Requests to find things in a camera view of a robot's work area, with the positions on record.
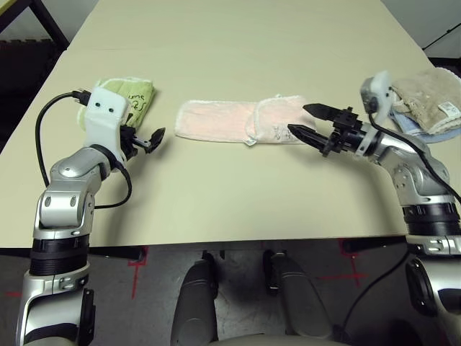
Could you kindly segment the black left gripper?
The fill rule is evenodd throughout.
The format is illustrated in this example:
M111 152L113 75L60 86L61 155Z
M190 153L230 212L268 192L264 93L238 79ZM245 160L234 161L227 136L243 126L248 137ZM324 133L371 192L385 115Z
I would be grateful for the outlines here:
M120 127L120 146L127 159L131 159L138 154L138 148L150 154L155 151L161 144L166 129L159 128L154 131L149 141L139 138L135 134L135 129L130 126L122 125Z

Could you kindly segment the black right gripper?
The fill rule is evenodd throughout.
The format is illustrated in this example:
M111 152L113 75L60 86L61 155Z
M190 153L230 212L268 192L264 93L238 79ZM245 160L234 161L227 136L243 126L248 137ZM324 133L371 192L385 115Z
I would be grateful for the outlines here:
M327 138L305 125L288 124L288 130L298 140L318 149L324 157L327 157L331 151L355 152L359 148L364 138L362 121L357 119L358 115L352 112L351 107L340 110L328 105L313 103L303 105L303 109L315 118L331 121L334 130Z

